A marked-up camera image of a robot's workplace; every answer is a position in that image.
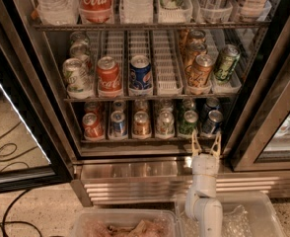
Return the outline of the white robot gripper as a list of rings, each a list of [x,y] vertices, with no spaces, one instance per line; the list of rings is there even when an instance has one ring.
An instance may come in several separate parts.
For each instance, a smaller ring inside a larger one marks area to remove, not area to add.
[[[216,177],[219,171],[219,157],[221,155],[221,133],[217,132],[210,154],[200,154],[202,148],[198,142],[197,131],[191,135],[192,174]]]

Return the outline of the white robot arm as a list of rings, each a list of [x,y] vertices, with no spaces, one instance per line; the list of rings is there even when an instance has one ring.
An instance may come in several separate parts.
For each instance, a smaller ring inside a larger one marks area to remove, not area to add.
[[[221,237],[223,207],[216,196],[221,133],[216,134],[211,151],[203,153],[195,130],[191,149],[192,183],[185,199],[185,214],[198,222],[199,237]]]

